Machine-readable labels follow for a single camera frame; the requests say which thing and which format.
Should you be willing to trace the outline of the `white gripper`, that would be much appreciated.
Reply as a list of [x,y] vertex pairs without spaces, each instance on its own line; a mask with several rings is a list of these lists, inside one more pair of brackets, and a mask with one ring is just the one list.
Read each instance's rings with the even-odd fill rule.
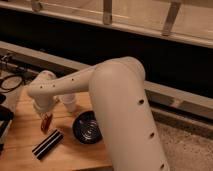
[[54,99],[44,99],[44,100],[38,100],[35,99],[33,101],[33,107],[35,111],[38,113],[38,116],[41,120],[44,120],[44,114],[47,113],[47,119],[52,120],[53,118],[53,112],[51,111],[55,105]]

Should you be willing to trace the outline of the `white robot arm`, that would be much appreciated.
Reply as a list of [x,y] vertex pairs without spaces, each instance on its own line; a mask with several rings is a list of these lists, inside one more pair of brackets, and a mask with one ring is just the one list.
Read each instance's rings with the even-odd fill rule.
[[39,74],[27,87],[46,113],[57,95],[88,92],[114,171],[170,171],[145,93],[145,69],[133,57],[106,60],[73,74]]

